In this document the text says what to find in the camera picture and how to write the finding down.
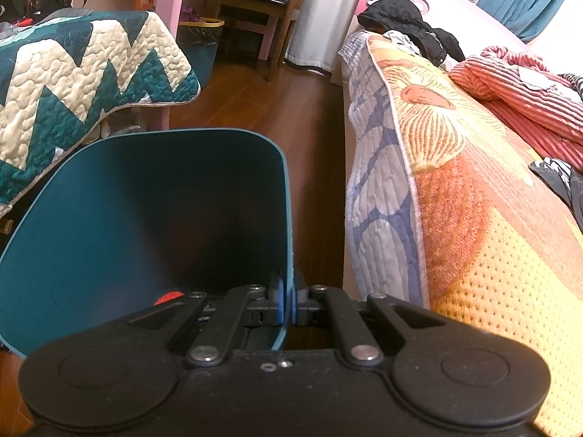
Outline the red striped blanket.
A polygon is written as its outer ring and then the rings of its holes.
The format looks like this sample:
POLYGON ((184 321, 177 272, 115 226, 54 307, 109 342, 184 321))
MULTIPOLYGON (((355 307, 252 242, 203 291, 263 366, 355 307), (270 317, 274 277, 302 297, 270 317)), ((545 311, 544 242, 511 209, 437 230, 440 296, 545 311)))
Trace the red striped blanket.
POLYGON ((582 99, 543 60, 488 46, 454 66, 449 76, 541 157, 582 170, 582 99))

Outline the orange floral bed quilt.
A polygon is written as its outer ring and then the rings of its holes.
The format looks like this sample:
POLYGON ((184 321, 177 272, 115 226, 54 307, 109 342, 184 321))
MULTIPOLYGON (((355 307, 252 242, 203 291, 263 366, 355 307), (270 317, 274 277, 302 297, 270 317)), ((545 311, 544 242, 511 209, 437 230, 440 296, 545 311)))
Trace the orange floral bed quilt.
POLYGON ((537 416, 582 432, 582 233, 533 149, 427 60, 358 31, 340 51, 347 252, 384 293, 522 342, 551 370, 537 416))

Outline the black clothing on bed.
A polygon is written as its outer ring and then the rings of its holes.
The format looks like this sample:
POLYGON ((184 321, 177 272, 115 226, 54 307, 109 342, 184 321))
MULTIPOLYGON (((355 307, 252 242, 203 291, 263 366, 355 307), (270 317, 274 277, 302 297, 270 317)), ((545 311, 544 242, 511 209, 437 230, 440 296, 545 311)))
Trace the black clothing on bed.
POLYGON ((379 34, 396 31, 408 36, 421 55, 435 66, 441 65, 447 56, 456 62, 465 60, 465 54, 455 36, 426 23, 421 11, 411 0, 376 1, 369 4, 357 19, 367 31, 379 34))

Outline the dark teal trash bin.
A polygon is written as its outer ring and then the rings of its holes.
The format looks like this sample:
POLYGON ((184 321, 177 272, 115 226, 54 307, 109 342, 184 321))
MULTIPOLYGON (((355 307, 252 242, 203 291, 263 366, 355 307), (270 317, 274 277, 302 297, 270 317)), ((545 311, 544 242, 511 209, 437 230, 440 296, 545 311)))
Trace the dark teal trash bin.
POLYGON ((293 233, 286 157, 232 128, 115 136, 64 161, 1 256, 1 341, 27 356, 57 338, 152 306, 286 282, 293 233))

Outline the pink desk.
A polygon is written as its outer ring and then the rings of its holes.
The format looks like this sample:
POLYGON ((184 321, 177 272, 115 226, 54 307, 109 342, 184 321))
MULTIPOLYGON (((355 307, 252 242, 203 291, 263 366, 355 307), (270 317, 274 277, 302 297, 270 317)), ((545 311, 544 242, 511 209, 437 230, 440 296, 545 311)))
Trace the pink desk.
MULTIPOLYGON (((176 36, 177 33, 182 4, 183 0, 155 0, 154 11, 161 17, 172 36, 176 36)), ((275 16, 269 16, 269 21, 265 27, 251 23, 241 23, 238 26, 246 31, 260 33, 263 36, 259 59, 262 61, 267 60, 276 32, 277 18, 275 16)), ((145 111, 140 115, 140 123, 146 130, 167 129, 169 127, 169 117, 169 107, 153 106, 152 111, 145 111)))

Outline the white curtain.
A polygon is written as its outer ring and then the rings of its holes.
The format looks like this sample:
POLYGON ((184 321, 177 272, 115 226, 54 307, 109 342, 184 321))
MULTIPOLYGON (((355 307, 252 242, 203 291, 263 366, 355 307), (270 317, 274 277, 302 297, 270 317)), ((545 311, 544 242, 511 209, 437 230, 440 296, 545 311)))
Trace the white curtain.
POLYGON ((359 0, 304 0, 286 60, 331 72, 359 0))

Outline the teal cream zigzag quilt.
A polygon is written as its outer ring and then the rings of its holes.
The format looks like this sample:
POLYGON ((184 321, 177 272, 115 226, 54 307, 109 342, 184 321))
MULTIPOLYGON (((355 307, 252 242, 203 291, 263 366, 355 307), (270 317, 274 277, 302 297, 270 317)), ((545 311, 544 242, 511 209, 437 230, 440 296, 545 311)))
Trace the teal cream zigzag quilt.
POLYGON ((1 210, 108 115, 188 104, 201 85, 153 12, 55 18, 1 41, 1 210))

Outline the red plastic bag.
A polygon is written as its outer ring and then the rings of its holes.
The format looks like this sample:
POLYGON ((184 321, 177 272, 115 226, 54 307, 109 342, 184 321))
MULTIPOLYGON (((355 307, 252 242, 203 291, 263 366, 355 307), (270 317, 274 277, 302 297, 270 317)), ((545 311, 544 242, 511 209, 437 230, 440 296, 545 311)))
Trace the red plastic bag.
POLYGON ((170 302, 172 300, 175 300, 175 299, 183 297, 183 296, 184 296, 184 293, 181 291, 170 291, 170 292, 165 293, 161 297, 159 297, 155 301, 154 305, 158 306, 158 305, 170 302))

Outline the dark patterned clothing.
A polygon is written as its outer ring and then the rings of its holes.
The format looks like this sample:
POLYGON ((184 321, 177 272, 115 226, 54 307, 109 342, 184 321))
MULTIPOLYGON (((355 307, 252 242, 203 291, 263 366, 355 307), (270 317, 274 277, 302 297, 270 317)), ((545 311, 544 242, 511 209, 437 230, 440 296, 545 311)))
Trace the dark patterned clothing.
POLYGON ((558 158, 533 161, 529 169, 570 209, 583 231, 583 180, 571 165, 558 158))

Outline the yellow rimmed basket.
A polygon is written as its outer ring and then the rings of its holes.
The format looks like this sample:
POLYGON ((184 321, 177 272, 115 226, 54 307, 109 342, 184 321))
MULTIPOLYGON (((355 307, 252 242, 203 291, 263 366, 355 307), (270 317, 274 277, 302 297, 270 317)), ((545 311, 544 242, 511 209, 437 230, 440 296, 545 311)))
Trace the yellow rimmed basket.
POLYGON ((224 20, 203 18, 200 21, 180 22, 176 41, 187 56, 201 89, 211 79, 214 60, 224 26, 224 20))

